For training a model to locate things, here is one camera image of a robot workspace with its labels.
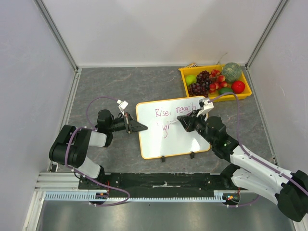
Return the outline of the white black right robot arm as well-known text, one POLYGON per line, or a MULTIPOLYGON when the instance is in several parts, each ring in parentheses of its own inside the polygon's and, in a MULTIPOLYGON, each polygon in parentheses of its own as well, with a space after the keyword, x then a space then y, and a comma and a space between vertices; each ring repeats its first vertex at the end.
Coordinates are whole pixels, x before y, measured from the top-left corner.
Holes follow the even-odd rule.
POLYGON ((292 172, 259 157, 227 133, 220 117, 206 118, 193 111, 177 117, 186 132, 197 132, 214 154, 229 162, 224 170, 238 188, 273 202, 289 219, 301 222, 308 213, 308 175, 292 172))

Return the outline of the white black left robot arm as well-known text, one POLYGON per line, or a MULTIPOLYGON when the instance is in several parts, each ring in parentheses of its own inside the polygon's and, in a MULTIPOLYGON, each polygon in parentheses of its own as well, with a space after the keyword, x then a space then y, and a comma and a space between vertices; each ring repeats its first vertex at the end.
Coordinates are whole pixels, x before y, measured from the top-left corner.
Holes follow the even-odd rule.
POLYGON ((94 130, 65 125, 51 146, 49 158, 60 165, 78 171, 83 177, 104 182, 104 168, 87 157, 90 146, 107 148, 113 140, 113 133, 126 131, 128 134, 147 130, 147 126, 137 122, 129 113, 117 118, 109 110, 98 112, 94 130))

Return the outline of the yellow-framed whiteboard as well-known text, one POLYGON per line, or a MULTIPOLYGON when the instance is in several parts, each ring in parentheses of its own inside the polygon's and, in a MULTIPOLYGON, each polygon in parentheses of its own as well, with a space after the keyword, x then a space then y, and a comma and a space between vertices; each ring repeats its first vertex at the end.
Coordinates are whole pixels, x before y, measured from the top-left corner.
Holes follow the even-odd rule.
POLYGON ((141 156, 154 159, 208 151, 210 144, 196 131, 186 132, 180 122, 170 124, 177 116, 199 109, 199 100, 204 98, 195 96, 137 104, 137 121, 148 128, 139 132, 141 156))

